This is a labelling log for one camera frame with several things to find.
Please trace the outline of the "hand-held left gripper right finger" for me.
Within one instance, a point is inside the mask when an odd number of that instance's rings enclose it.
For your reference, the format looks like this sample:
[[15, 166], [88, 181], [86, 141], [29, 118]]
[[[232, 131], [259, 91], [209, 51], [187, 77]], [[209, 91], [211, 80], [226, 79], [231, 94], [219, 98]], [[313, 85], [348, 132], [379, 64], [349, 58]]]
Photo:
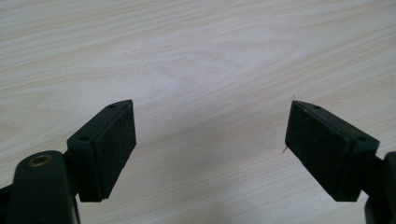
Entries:
[[379, 141], [328, 110], [291, 103], [285, 144], [337, 202], [355, 202]]

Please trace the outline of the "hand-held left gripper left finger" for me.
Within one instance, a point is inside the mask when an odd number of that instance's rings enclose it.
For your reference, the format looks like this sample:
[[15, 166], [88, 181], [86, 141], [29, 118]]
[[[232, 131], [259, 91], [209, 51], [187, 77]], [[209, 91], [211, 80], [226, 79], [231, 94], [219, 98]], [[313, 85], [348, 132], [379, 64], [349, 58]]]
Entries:
[[133, 101], [105, 106], [66, 144], [80, 200], [107, 199], [136, 146]]

